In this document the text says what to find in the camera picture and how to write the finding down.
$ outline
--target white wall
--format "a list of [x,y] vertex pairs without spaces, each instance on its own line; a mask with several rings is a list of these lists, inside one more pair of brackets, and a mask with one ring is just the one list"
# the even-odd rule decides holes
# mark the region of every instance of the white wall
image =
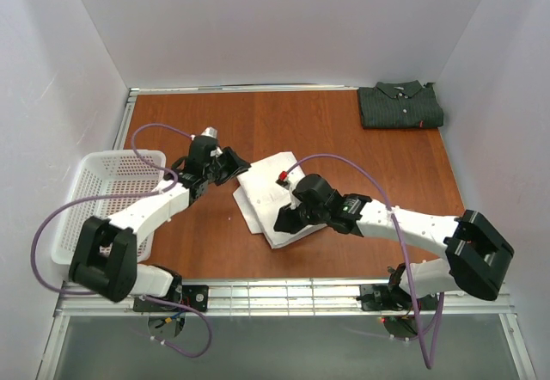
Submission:
[[507,283],[550,378],[550,0],[483,0],[437,81],[465,203],[516,249]]
[[[127,89],[80,0],[0,0],[0,378],[36,376],[57,295],[29,249],[80,159],[110,149]],[[40,269],[60,284],[41,242]]]
[[129,86],[436,79],[480,0],[83,0]]

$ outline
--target white cloth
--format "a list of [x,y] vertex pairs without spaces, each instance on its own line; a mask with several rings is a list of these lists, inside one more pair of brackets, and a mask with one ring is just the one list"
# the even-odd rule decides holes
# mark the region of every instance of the white cloth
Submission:
[[[233,198],[241,210],[252,234],[264,233],[272,248],[281,248],[320,230],[325,225],[308,225],[297,234],[276,232],[273,225],[277,220],[281,206],[290,203],[290,193],[275,181],[278,175],[296,163],[292,152],[279,152],[261,161],[254,162],[252,167],[237,176],[241,186],[233,193]],[[300,167],[289,174],[292,182],[304,177]]]

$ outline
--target wooden table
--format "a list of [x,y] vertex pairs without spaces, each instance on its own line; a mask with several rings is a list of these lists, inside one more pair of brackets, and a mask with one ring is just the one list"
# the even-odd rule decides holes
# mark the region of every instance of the wooden table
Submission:
[[[438,130],[364,130],[356,91],[303,91],[140,95],[125,147],[143,124],[162,122],[190,133],[218,129],[220,145],[258,161],[282,150],[296,158],[331,152],[369,171],[392,204],[436,215],[460,215],[461,197]],[[172,163],[187,154],[188,139],[161,128],[137,137],[142,149],[161,150]],[[355,169],[328,159],[306,162],[341,193],[375,199],[374,187]],[[160,264],[188,279],[381,277],[402,262],[397,242],[343,236],[325,229],[286,248],[271,250],[262,235],[251,235],[233,200],[237,181],[208,193],[156,233],[149,264]],[[411,248],[412,260],[434,258]]]

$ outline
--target laundry basket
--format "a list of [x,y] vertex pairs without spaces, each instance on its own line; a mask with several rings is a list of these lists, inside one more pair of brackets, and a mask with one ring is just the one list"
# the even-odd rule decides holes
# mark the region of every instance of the laundry basket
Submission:
[[[140,150],[148,161],[164,167],[166,157],[159,150]],[[70,200],[115,193],[147,193],[158,184],[163,172],[138,159],[132,150],[110,150],[88,154],[81,161]],[[106,218],[137,198],[103,199],[75,205],[64,212],[52,248],[52,260],[70,264],[83,222],[91,216]],[[137,262],[147,260],[153,235],[137,247]],[[102,248],[105,254],[109,248]]]

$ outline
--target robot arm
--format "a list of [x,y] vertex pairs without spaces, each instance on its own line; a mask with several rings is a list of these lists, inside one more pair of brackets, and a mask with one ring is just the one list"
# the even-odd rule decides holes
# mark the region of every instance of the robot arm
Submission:
[[[69,269],[71,281],[118,302],[128,295],[151,295],[179,302],[181,276],[162,267],[137,264],[139,244],[202,196],[248,170],[250,164],[231,148],[221,150],[216,130],[195,137],[189,155],[172,165],[178,183],[166,193],[140,199],[106,219],[90,217],[82,225]],[[168,175],[155,190],[165,189]],[[108,256],[100,248],[110,247]]]
[[[297,233],[306,225],[326,224],[339,233],[398,240],[386,206],[358,194],[340,195],[317,174],[296,184],[278,181],[291,192],[292,202],[279,210],[274,229]],[[439,217],[392,208],[406,243],[440,257],[412,264],[419,298],[442,291],[463,290],[494,300],[514,255],[511,245],[476,211],[462,217]],[[392,273],[388,289],[397,303],[410,301],[404,264]]]

